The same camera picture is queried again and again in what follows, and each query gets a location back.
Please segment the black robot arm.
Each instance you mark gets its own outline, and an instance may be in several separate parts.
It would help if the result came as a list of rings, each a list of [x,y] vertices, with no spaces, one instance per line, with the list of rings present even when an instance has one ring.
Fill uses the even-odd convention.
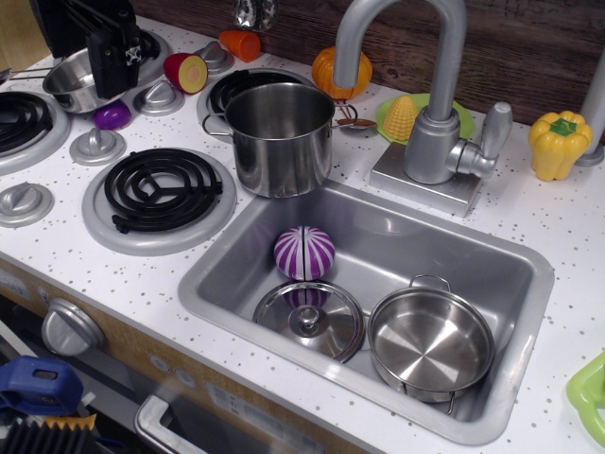
[[[32,1],[30,6],[54,57],[88,51],[99,97],[109,99],[138,84],[142,38],[129,1]]]

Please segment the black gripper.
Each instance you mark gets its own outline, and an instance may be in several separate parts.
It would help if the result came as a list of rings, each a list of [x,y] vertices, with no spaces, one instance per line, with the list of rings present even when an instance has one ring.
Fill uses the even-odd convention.
[[[121,96],[138,83],[142,60],[141,30],[132,9],[96,16],[86,39],[97,95]]]

